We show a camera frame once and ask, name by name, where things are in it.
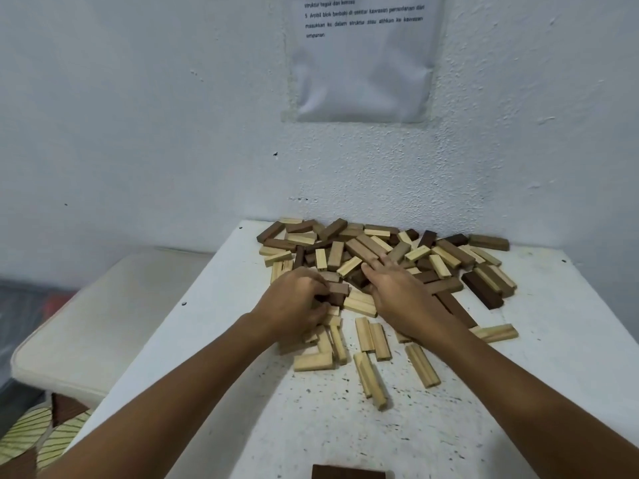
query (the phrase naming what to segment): scratched table surface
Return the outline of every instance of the scratched table surface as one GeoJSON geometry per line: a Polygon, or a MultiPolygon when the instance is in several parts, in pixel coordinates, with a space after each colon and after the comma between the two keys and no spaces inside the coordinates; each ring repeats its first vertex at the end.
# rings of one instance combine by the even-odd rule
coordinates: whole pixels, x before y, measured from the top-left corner
{"type": "MultiPolygon", "coordinates": [[[[76,442],[251,310],[270,281],[255,240],[268,225],[237,225],[76,442]]],[[[491,252],[518,283],[516,294],[492,311],[468,289],[455,296],[480,326],[515,325],[520,338],[492,346],[639,443],[634,339],[562,251],[491,252]]],[[[342,316],[352,356],[356,314],[342,316]]],[[[231,387],[168,477],[309,479],[314,463],[391,471],[395,478],[536,477],[443,362],[426,352],[442,384],[425,390],[404,345],[383,326],[392,361],[371,359],[387,388],[388,410],[364,398],[351,358],[337,370],[294,373],[292,356],[271,348],[231,387]]]]}

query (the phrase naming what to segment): pile of wooden blocks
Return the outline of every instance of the pile of wooden blocks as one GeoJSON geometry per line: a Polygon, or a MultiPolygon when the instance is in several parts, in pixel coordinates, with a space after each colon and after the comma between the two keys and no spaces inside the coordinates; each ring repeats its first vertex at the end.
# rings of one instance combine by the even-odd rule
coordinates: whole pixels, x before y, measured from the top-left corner
{"type": "MultiPolygon", "coordinates": [[[[367,319],[376,317],[377,309],[370,295],[372,285],[360,268],[363,262],[372,264],[387,255],[422,282],[425,292],[436,297],[435,312],[459,319],[486,342],[518,336],[511,324],[480,328],[452,295],[466,283],[487,308],[504,305],[504,298],[512,296],[517,285],[502,271],[501,261],[485,249],[509,250],[506,239],[477,234],[438,239],[437,233],[430,230],[420,237],[413,229],[400,231],[383,225],[349,224],[342,218],[328,226],[317,220],[281,218],[258,235],[257,240],[262,244],[260,255],[265,265],[272,267],[271,282],[304,265],[320,272],[330,286],[328,296],[318,296],[331,304],[324,323],[293,342],[280,343],[280,353],[317,346],[317,353],[295,356],[294,370],[299,372],[333,369],[337,363],[345,365],[348,357],[340,334],[340,310],[362,314],[355,319],[360,352],[353,361],[365,396],[372,397],[378,409],[386,406],[387,397],[368,353],[374,353],[377,362],[391,360],[392,355],[381,324],[367,319]]],[[[399,343],[407,344],[406,354],[424,386],[439,385],[441,381],[421,346],[395,333],[399,343]]]]}

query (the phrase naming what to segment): white wall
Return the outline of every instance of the white wall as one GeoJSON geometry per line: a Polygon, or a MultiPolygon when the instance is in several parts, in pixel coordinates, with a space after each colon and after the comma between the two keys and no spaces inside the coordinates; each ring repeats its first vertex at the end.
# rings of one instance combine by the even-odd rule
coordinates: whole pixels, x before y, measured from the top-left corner
{"type": "Polygon", "coordinates": [[[427,129],[282,123],[283,0],[0,5],[0,274],[342,216],[561,247],[639,337],[639,0],[449,0],[427,129]]]}

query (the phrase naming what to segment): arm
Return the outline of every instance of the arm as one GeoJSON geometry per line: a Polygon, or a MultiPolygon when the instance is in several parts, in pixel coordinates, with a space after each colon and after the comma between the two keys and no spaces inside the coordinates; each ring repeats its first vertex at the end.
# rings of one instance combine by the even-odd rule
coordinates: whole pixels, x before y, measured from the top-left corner
{"type": "Polygon", "coordinates": [[[269,346],[301,336],[326,317],[324,279],[306,268],[287,272],[255,309],[135,397],[38,477],[163,478],[226,390],[269,346]]]}
{"type": "Polygon", "coordinates": [[[450,315],[387,258],[362,270],[379,314],[439,356],[476,394],[544,479],[639,477],[639,449],[532,376],[450,315]]]}

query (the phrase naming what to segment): hand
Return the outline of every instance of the hand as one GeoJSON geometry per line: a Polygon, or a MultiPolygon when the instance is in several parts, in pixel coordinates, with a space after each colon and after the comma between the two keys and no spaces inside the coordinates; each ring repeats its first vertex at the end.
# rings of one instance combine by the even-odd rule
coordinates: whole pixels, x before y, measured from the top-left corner
{"type": "Polygon", "coordinates": [[[326,317],[330,305],[318,305],[315,296],[328,293],[328,284],[318,272],[298,267],[276,279],[251,314],[265,325],[271,342],[297,338],[326,317]]]}
{"type": "Polygon", "coordinates": [[[372,283],[375,307],[394,329],[429,346],[451,324],[438,316],[431,302],[436,297],[424,290],[424,284],[388,257],[362,264],[362,271],[372,283]]]}

